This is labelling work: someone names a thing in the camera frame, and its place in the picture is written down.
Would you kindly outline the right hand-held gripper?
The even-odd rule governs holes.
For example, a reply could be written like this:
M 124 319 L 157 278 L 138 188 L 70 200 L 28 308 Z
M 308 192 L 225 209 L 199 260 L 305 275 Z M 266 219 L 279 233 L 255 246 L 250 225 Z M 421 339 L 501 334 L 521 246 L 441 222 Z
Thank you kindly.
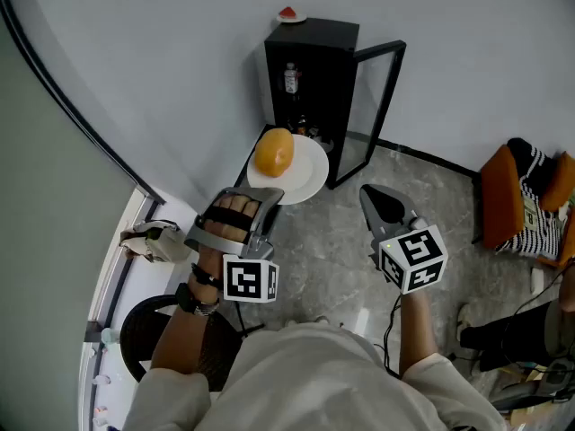
M 371 258 L 386 281 L 403 295 L 440 282 L 447 248 L 438 227 L 418 214 L 411 198 L 383 185 L 365 184 L 359 200 L 373 235 Z

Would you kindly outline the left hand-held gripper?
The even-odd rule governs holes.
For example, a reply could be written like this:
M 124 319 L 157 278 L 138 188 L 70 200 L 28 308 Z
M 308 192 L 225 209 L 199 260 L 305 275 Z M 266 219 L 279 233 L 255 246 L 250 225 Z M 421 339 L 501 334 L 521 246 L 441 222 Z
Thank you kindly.
M 215 207 L 224 195 L 244 195 L 260 203 L 257 214 L 250 218 L 244 214 Z M 228 187 L 222 189 L 206 210 L 197 215 L 185 237 L 184 244 L 199 252 L 208 248 L 221 254 L 222 273 L 213 277 L 205 268 L 195 264 L 193 274 L 197 282 L 211 286 L 222 293 L 227 301 L 243 303 L 270 303 L 276 300 L 279 284 L 279 266 L 273 263 L 274 247 L 270 234 L 279 213 L 279 202 L 285 191 L 278 188 Z M 234 242 L 204 230 L 204 223 L 212 219 L 245 230 L 244 242 Z

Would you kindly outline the person's left hand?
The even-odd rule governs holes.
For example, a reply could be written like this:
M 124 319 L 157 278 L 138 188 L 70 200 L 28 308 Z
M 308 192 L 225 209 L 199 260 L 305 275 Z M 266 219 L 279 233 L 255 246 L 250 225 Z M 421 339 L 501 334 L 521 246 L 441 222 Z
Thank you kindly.
M 227 211 L 234 211 L 250 218 L 253 218 L 258 210 L 260 203 L 244 195 L 224 195 L 214 203 L 215 207 L 222 207 Z M 247 236 L 245 230 L 236 228 L 230 224 L 223 224 L 212 219 L 207 219 L 204 223 L 204 230 L 215 236 L 226 238 L 234 242 L 244 242 Z

